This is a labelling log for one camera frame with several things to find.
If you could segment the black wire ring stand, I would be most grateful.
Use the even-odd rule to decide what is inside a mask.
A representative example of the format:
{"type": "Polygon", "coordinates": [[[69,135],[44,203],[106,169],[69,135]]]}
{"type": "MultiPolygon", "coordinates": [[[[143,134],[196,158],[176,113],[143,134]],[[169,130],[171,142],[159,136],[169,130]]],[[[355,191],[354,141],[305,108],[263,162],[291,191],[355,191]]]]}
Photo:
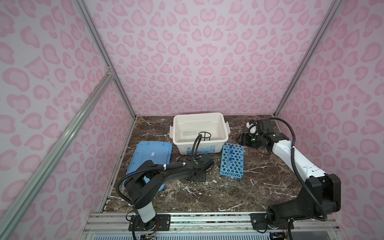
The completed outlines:
{"type": "Polygon", "coordinates": [[[212,137],[212,134],[209,132],[199,132],[198,135],[201,136],[203,141],[210,141],[212,137]]]}

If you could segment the white plastic storage box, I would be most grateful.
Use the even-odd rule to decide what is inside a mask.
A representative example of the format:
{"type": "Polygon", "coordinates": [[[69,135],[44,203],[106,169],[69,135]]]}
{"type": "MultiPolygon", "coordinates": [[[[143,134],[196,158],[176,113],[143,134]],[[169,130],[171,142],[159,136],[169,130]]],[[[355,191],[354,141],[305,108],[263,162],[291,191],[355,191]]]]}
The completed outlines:
{"type": "Polygon", "coordinates": [[[221,113],[177,115],[170,126],[169,135],[181,155],[199,155],[222,151],[231,133],[229,123],[221,113]]]}

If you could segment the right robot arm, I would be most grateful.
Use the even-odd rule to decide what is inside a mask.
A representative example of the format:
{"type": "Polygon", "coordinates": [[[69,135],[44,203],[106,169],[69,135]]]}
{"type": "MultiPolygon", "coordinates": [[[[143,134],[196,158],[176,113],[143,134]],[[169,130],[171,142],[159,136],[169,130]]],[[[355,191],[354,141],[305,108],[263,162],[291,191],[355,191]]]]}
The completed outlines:
{"type": "Polygon", "coordinates": [[[328,215],[341,209],[341,179],[313,164],[296,148],[296,134],[290,124],[280,118],[250,120],[248,132],[237,142],[246,147],[264,147],[278,156],[294,172],[302,188],[298,196],[271,205],[266,211],[266,224],[277,227],[293,220],[327,221],[328,215]]]}

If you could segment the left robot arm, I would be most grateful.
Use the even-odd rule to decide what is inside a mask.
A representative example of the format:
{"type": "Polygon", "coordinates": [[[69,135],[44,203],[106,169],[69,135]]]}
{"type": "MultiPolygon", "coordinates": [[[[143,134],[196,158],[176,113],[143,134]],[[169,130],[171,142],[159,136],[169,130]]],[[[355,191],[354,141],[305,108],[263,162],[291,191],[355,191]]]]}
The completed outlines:
{"type": "Polygon", "coordinates": [[[180,162],[163,165],[148,160],[121,178],[116,183],[116,192],[147,224],[157,217],[152,201],[162,185],[179,179],[205,182],[206,174],[213,165],[214,160],[208,155],[189,156],[180,162]]]}

